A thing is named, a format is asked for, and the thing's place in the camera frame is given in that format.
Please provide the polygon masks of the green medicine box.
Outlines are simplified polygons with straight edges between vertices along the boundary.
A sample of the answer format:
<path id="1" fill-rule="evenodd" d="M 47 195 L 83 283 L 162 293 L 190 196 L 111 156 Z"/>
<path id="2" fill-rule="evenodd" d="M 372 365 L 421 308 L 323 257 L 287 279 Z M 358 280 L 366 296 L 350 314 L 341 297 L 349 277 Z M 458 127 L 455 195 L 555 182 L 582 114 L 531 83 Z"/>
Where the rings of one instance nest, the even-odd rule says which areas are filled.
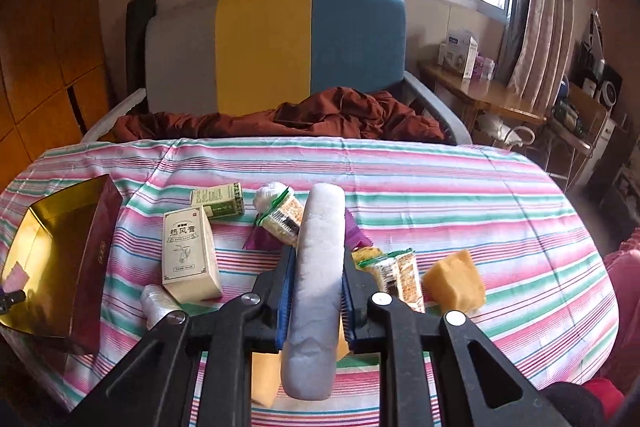
<path id="1" fill-rule="evenodd" d="M 238 182 L 196 188 L 191 191 L 192 207 L 202 206 L 208 220 L 242 216 L 245 211 L 242 185 Z"/>

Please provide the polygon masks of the purple wrapper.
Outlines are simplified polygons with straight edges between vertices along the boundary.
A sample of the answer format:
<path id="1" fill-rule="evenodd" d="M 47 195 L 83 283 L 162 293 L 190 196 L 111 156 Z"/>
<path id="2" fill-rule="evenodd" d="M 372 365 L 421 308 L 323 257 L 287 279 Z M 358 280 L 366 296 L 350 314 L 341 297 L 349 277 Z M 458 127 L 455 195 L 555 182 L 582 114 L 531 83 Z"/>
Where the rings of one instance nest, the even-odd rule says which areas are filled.
<path id="1" fill-rule="evenodd" d="M 345 246 L 350 250 L 361 247 L 370 247 L 373 243 L 371 239 L 361 231 L 352 213 L 345 210 Z M 246 251 L 280 251 L 284 243 L 271 235 L 263 227 L 255 225 L 250 235 L 247 237 L 243 248 Z"/>

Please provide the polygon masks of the beige medicine box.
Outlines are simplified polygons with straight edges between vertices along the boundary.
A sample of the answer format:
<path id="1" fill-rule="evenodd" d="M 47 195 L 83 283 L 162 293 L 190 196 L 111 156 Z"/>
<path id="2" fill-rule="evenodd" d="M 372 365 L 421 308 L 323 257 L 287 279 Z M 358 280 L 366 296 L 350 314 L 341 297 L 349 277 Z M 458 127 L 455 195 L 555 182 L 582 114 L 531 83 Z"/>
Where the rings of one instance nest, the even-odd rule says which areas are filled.
<path id="1" fill-rule="evenodd" d="M 215 239 L 203 206 L 163 217 L 162 285 L 178 303 L 222 296 Z"/>

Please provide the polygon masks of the gold lined storage box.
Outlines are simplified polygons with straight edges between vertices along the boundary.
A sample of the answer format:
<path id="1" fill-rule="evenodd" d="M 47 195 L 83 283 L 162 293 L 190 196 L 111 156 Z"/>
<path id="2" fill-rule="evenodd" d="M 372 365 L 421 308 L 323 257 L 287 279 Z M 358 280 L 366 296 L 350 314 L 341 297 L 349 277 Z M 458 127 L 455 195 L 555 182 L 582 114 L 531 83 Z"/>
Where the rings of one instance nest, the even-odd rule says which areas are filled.
<path id="1" fill-rule="evenodd" d="M 1 283 L 16 262 L 29 280 L 26 300 L 1 314 L 4 329 L 76 355 L 100 347 L 101 303 L 122 195 L 104 174 L 52 193 L 27 208 Z"/>

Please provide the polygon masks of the yellow sponge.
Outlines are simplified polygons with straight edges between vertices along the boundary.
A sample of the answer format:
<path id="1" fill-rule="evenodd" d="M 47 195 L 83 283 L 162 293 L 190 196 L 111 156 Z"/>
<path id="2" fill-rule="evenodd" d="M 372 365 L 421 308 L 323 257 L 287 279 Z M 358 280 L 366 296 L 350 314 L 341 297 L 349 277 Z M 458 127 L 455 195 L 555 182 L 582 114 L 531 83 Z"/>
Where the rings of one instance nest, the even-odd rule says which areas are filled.
<path id="1" fill-rule="evenodd" d="M 486 303 L 486 287 L 469 251 L 436 261 L 423 274 L 422 286 L 442 313 L 469 313 Z"/>
<path id="2" fill-rule="evenodd" d="M 322 343 L 316 338 L 295 335 L 280 355 L 252 354 L 250 399 L 272 407 L 280 388 L 290 398 L 322 401 L 332 395 L 336 363 L 349 352 L 342 326 Z"/>

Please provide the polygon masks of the striped bed sheet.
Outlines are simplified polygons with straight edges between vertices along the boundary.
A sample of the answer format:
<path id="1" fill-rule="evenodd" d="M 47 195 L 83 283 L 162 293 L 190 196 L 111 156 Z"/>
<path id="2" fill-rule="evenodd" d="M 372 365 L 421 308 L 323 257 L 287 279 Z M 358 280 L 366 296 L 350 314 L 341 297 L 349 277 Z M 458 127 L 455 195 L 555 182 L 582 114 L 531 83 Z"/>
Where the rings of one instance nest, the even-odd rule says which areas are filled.
<path id="1" fill-rule="evenodd" d="M 469 251 L 486 287 L 474 323 L 537 387 L 582 383 L 610 353 L 618 309 L 602 258 L 559 187 L 526 158 L 472 146 L 329 138 L 138 141 L 76 145 L 36 160 L 1 196 L 9 244 L 27 207 L 93 176 L 122 193 L 96 355 L 54 367 L 11 336 L 27 367 L 66 405 L 86 392 L 144 329 L 142 288 L 160 277 L 163 214 L 194 188 L 238 182 L 246 199 L 279 181 L 299 197 L 343 187 L 360 229 L 384 251 L 412 249 L 421 270 Z"/>

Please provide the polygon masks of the beige curtain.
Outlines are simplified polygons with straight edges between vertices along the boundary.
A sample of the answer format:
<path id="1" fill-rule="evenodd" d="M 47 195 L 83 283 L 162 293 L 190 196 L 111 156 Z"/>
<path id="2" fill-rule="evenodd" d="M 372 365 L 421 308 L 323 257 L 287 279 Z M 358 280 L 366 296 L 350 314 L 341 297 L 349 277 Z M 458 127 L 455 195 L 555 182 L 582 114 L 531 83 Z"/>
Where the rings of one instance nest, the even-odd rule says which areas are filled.
<path id="1" fill-rule="evenodd" d="M 509 89 L 536 113 L 547 114 L 570 64 L 574 0 L 529 0 L 520 56 Z"/>

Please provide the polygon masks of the white sponge block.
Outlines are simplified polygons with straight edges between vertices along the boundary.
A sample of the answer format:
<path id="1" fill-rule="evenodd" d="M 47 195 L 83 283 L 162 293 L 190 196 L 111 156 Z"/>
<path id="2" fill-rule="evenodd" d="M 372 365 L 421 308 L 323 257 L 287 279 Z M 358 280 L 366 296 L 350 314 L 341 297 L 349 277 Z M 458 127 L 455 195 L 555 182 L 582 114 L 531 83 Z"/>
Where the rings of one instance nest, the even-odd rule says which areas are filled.
<path id="1" fill-rule="evenodd" d="M 318 183 L 306 200 L 296 248 L 294 293 L 283 347 L 281 383 L 297 400 L 332 393 L 342 306 L 345 193 Z"/>

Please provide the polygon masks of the white plastic bundle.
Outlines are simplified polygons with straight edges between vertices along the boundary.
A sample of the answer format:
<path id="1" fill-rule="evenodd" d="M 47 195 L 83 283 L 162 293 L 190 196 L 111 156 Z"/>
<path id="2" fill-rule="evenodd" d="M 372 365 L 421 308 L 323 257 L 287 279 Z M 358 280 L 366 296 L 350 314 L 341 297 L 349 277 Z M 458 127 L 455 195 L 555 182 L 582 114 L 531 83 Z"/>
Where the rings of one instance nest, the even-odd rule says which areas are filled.
<path id="1" fill-rule="evenodd" d="M 253 205 L 261 215 L 269 210 L 271 203 L 277 199 L 288 187 L 278 181 L 272 181 L 258 188 L 253 198 Z"/>

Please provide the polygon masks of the white bed frame rail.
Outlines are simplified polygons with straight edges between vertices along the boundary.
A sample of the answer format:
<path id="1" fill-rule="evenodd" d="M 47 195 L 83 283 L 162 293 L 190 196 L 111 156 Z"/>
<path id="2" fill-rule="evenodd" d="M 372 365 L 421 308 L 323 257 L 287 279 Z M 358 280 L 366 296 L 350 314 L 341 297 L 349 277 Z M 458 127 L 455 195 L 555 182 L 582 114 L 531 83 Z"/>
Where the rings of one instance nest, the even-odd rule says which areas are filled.
<path id="1" fill-rule="evenodd" d="M 131 109 L 140 105 L 146 100 L 146 90 L 138 89 L 131 93 L 124 101 L 121 101 L 105 116 L 98 120 L 84 135 L 82 144 L 98 142 L 101 136 L 110 132 L 118 118 L 126 116 Z"/>

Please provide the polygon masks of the wooden side desk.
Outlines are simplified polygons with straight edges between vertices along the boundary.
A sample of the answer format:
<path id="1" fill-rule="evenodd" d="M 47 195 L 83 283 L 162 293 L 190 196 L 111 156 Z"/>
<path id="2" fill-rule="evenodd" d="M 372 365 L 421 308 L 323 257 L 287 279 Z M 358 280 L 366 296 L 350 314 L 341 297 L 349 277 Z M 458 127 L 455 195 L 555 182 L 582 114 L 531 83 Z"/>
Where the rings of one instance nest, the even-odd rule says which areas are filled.
<path id="1" fill-rule="evenodd" d="M 515 92 L 501 83 L 489 80 L 463 79 L 430 61 L 418 64 L 419 78 L 426 87 L 456 113 L 465 127 L 473 130 L 480 113 L 491 113 L 534 127 L 546 121 L 544 112 L 534 109 Z"/>

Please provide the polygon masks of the rust brown blanket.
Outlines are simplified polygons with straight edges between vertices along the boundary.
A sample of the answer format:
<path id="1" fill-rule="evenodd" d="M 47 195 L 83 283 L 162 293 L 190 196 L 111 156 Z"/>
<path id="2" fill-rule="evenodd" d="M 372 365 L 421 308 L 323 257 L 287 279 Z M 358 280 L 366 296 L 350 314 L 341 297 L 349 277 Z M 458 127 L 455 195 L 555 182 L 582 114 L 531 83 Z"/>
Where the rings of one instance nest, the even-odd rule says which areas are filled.
<path id="1" fill-rule="evenodd" d="M 442 143 L 445 133 L 436 119 L 417 114 L 386 91 L 365 94 L 336 87 L 243 116 L 213 113 L 194 116 L 149 113 L 118 118 L 101 136 L 112 143 L 137 140 L 224 139 L 256 136 L 333 136 Z"/>

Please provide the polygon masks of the grey yellow blue headboard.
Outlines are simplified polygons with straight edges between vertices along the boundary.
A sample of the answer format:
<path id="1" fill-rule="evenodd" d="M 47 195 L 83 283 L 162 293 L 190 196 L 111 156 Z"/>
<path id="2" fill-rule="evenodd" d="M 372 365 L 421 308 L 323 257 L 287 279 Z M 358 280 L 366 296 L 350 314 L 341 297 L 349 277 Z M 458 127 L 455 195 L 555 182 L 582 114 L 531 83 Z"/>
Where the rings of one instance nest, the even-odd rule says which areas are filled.
<path id="1" fill-rule="evenodd" d="M 404 77 L 404 0 L 210 0 L 146 26 L 153 113 L 232 116 L 333 87 L 372 93 Z"/>

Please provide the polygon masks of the wooden wardrobe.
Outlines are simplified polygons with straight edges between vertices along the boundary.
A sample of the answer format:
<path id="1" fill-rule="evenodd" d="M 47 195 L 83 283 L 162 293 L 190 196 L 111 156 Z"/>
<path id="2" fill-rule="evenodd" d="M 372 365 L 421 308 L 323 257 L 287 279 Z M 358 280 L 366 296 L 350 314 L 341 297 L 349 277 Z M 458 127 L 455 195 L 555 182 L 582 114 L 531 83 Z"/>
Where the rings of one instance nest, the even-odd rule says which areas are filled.
<path id="1" fill-rule="evenodd" d="M 1 0 L 1 184 L 79 142 L 115 101 L 99 0 Z"/>

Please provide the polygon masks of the green snack packet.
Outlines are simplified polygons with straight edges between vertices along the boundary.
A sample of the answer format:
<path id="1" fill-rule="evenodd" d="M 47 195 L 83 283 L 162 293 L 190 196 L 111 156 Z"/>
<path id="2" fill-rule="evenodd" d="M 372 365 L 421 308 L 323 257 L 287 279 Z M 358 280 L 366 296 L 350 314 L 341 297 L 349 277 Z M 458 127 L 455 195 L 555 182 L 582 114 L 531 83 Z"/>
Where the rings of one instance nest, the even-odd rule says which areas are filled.
<path id="1" fill-rule="evenodd" d="M 285 245 L 296 247 L 300 224 L 304 214 L 304 205 L 295 197 L 291 187 L 275 199 L 269 210 L 258 213 L 257 225 L 280 239 Z"/>
<path id="2" fill-rule="evenodd" d="M 384 253 L 380 248 L 362 247 L 352 252 L 356 268 L 376 280 L 379 291 L 399 298 L 413 311 L 424 313 L 424 297 L 416 255 L 411 248 Z"/>

